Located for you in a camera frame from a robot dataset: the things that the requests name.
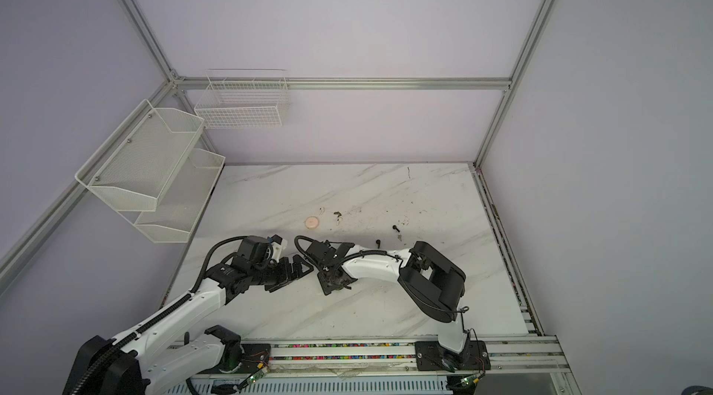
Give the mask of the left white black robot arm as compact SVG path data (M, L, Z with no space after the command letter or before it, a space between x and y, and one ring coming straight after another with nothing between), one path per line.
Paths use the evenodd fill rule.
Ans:
M301 255L285 257L278 235L234 236L213 245L196 281L182 296L108 339L89 339L74 359L66 394L163 394L202 371L233 373L259 366L241 336L224 326L192 337L191 328L253 286L275 292L307 276L314 266Z

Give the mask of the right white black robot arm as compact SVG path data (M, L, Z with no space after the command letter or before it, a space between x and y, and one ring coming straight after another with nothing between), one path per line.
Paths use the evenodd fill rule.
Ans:
M467 361L473 341L465 327L460 301L465 295L465 272L427 242L406 249L366 248L353 243L336 245L304 237L294 244L318 272L323 293L349 289L359 280L396 283L427 317L438 323L437 349L443 365L454 369Z

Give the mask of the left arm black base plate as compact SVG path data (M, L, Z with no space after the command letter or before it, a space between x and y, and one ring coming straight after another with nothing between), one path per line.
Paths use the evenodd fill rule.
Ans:
M228 363L219 363L203 370L200 375L250 375L268 366L271 349L268 343L242 343L240 356L232 357Z

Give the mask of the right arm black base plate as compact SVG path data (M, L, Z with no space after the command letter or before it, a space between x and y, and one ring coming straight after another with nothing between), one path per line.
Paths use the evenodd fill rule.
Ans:
M486 343L468 340L462 352L451 352L437 341L417 341L414 344L419 371L489 371L490 357Z

